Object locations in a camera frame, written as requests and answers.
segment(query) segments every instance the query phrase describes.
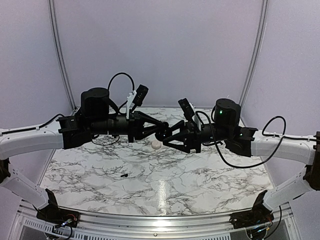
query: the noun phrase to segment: white ball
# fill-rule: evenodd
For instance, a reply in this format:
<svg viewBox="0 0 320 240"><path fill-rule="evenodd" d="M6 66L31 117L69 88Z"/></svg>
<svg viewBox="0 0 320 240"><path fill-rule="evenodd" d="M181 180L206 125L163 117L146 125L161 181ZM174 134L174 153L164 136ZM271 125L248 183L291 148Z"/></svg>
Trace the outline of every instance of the white ball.
<svg viewBox="0 0 320 240"><path fill-rule="evenodd" d="M161 143L160 141L158 141L158 140L154 140L154 141L152 141L152 143L151 143L151 147L152 147L153 149L160 149L160 148L161 148L161 145L162 145L162 143Z"/></svg>

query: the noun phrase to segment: purple wall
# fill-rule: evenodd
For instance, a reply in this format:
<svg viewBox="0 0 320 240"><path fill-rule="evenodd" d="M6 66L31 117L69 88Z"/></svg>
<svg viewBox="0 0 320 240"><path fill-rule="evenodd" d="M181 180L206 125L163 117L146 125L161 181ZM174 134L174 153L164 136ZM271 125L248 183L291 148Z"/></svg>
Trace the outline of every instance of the purple wall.
<svg viewBox="0 0 320 240"><path fill-rule="evenodd" d="M149 87L144 106L177 106L189 98L212 107L238 101L256 39L261 1L57 1L61 45L71 87L108 85L117 72ZM131 89L123 76L111 98Z"/></svg>
<svg viewBox="0 0 320 240"><path fill-rule="evenodd" d="M242 117L247 126L263 128L282 115L288 134L320 131L320 4L318 0L270 1L267 27ZM281 131L282 122L270 126ZM273 158L268 170L278 185L303 164ZM320 193L292 201L303 240L319 239Z"/></svg>
<svg viewBox="0 0 320 240"><path fill-rule="evenodd" d="M43 123L69 114L50 27L47 1L0 2L0 128ZM36 181L48 157L39 151L12 157ZM0 188L0 239L7 239L20 198Z"/></svg>

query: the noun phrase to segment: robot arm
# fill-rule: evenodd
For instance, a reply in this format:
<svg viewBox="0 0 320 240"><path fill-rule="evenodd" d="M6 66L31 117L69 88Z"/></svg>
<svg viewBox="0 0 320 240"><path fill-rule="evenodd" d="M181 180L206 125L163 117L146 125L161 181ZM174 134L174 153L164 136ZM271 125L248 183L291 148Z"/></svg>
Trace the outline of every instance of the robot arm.
<svg viewBox="0 0 320 240"><path fill-rule="evenodd" d="M0 129L0 186L22 197L37 209L37 218L59 224L72 214L79 213L59 208L53 192L40 188L23 176L9 162L15 155L48 150L71 149L91 142L96 135L126 135L128 141L141 140L153 133L161 133L169 127L140 111L132 111L131 104L141 106L148 88L140 85L127 99L126 114L109 99L105 88L93 88L81 94L81 107L72 116L63 116L48 124ZM109 106L115 113L109 113Z"/></svg>
<svg viewBox="0 0 320 240"><path fill-rule="evenodd" d="M188 100L182 99L179 104L187 122L180 121L168 129L170 133L179 130L176 134L164 139L156 135L165 146L186 153L190 153L191 150L200 153L202 144L224 141L225 147L237 155L269 157L283 138L273 157L294 160L306 165L286 182L274 189L261 192L251 210L233 213L230 222L235 229L267 223L274 219L272 211L280 205L307 192L320 190L320 132L316 136L283 136L269 132L263 135L263 131L256 128L240 127L241 107L225 98L216 102L214 123L202 123L199 127L196 122L197 112ZM179 141L181 144L174 144L172 141Z"/></svg>

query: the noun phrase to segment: white backdrop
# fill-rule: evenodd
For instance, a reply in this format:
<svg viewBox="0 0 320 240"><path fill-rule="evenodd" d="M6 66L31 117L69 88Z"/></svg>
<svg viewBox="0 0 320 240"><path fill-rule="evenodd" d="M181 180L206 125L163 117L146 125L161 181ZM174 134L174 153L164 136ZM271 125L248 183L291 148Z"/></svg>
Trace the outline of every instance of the white backdrop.
<svg viewBox="0 0 320 240"><path fill-rule="evenodd" d="M127 72L149 93L144 106L197 107L238 102L259 23L260 0L117 0L56 2L61 46L77 105L80 94ZM111 98L131 85L120 76Z"/></svg>

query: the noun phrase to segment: marble surface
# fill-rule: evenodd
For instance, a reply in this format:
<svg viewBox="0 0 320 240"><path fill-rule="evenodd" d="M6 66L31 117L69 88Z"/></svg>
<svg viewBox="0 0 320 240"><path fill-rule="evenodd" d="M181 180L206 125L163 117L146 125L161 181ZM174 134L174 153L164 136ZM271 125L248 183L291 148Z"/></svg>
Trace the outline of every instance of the marble surface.
<svg viewBox="0 0 320 240"><path fill-rule="evenodd" d="M179 108L140 108L172 126L184 119ZM230 168L214 146L201 153L183 153L163 146L153 149L154 136L111 146L86 143L57 150L41 187L55 193L58 204L91 212L178 216L220 213L252 207L257 195L272 188L264 166ZM103 136L98 143L114 139ZM258 157L237 156L224 146L221 152L234 165L258 163Z"/></svg>

